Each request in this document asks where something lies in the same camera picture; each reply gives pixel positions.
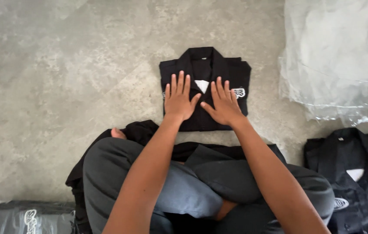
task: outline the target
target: gray pants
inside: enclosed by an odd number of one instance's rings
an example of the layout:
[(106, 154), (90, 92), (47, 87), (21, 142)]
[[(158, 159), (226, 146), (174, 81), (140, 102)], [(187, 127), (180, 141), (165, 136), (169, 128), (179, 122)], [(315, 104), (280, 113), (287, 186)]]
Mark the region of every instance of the gray pants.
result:
[[(83, 183), (93, 234), (102, 233), (129, 168), (142, 149), (143, 146), (133, 141), (104, 138), (86, 155)], [(334, 207), (334, 194), (328, 181), (303, 167), (288, 164), (287, 168), (327, 224)], [(211, 219), (220, 210), (222, 197), (240, 205), (218, 222), (211, 233), (283, 233), (263, 200), (247, 162), (204, 146), (199, 146), (184, 165), (171, 162), (151, 217), (150, 233), (174, 233), (166, 213)]]

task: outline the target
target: person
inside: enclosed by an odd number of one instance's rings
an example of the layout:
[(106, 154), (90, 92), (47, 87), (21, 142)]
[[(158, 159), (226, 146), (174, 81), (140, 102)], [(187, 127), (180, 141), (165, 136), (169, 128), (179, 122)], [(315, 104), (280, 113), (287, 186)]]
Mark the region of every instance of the person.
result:
[(211, 82), (214, 108), (205, 102), (201, 106), (216, 122), (234, 130), (246, 156), (247, 173), (256, 182), (252, 186), (259, 189), (262, 202), (237, 204), (224, 199), (186, 164), (171, 161), (179, 127), (190, 118), (201, 97), (198, 94), (189, 100), (189, 91), (189, 75), (184, 78), (181, 71), (178, 79), (171, 76), (164, 119), (145, 147), (126, 140), (114, 128), (111, 138), (90, 149), (83, 178), (93, 233), (172, 234), (174, 228), (166, 212), (218, 220), (210, 231), (215, 234), (330, 233), (326, 224), (334, 194), (329, 183), (315, 172), (281, 162), (241, 113), (229, 81), (223, 86), (221, 77)]

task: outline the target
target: black work shirt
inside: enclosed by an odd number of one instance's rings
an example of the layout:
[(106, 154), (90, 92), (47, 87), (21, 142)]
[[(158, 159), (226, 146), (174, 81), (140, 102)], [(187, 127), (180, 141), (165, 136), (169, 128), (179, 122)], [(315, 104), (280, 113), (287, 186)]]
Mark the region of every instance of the black work shirt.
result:
[[(222, 77), (223, 84), (226, 80), (230, 82), (230, 88), (235, 89), (242, 113), (248, 115), (246, 101), (251, 67), (241, 58), (223, 58), (213, 47), (190, 48), (179, 59), (161, 62), (160, 70), (164, 94), (166, 85), (171, 83), (171, 75), (176, 74), (178, 77), (181, 70), (191, 77), (190, 99), (198, 93), (202, 94), (193, 115), (181, 124), (181, 132), (231, 130), (229, 126), (214, 121), (200, 106), (204, 101), (214, 107), (210, 84), (219, 76)], [(205, 93), (199, 85), (205, 85)]]
[[(334, 190), (332, 233), (368, 232), (368, 134), (356, 128), (336, 130), (325, 139), (308, 140), (304, 155), (306, 167), (326, 177)], [(364, 169), (356, 182), (346, 171), (352, 169)]]

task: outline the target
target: gray floor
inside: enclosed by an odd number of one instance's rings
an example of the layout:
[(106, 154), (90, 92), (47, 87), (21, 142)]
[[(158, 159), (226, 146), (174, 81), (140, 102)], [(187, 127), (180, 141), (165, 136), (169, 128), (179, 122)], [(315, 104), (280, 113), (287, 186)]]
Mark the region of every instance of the gray floor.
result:
[[(158, 64), (189, 47), (249, 62), (249, 120), (301, 164), (307, 138), (342, 125), (278, 98), (284, 35), (282, 0), (0, 0), (0, 200), (72, 200), (64, 181), (102, 130), (160, 123)], [(238, 144), (233, 132), (182, 141)]]

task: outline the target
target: clear plastic wrap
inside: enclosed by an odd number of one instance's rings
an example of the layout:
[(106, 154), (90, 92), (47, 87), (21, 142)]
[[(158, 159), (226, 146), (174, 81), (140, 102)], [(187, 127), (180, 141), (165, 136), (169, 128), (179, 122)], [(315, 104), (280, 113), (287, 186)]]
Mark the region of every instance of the clear plastic wrap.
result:
[(0, 203), (0, 234), (77, 234), (74, 203)]
[(307, 118), (368, 122), (368, 0), (286, 0), (280, 97)]

